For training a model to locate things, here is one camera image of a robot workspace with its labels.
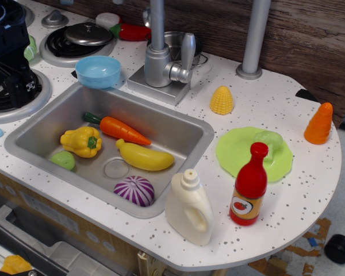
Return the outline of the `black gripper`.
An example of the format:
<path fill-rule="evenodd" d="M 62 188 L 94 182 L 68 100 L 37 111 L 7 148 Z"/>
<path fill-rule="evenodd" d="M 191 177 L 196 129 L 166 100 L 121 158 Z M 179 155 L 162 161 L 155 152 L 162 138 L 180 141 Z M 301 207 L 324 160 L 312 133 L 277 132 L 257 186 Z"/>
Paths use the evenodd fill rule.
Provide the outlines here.
<path fill-rule="evenodd" d="M 37 75 L 27 64 L 18 69 L 5 67 L 3 88 L 6 94 L 5 109 L 18 109 L 32 102 L 42 91 Z"/>

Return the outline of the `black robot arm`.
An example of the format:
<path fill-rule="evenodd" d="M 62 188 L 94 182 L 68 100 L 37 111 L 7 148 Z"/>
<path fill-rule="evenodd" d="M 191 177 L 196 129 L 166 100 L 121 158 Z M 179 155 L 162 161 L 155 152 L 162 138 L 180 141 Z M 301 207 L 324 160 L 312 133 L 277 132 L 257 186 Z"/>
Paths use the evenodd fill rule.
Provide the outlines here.
<path fill-rule="evenodd" d="M 0 1 L 0 111 L 21 108 L 42 90 L 24 56 L 29 44 L 24 8 L 16 1 Z"/>

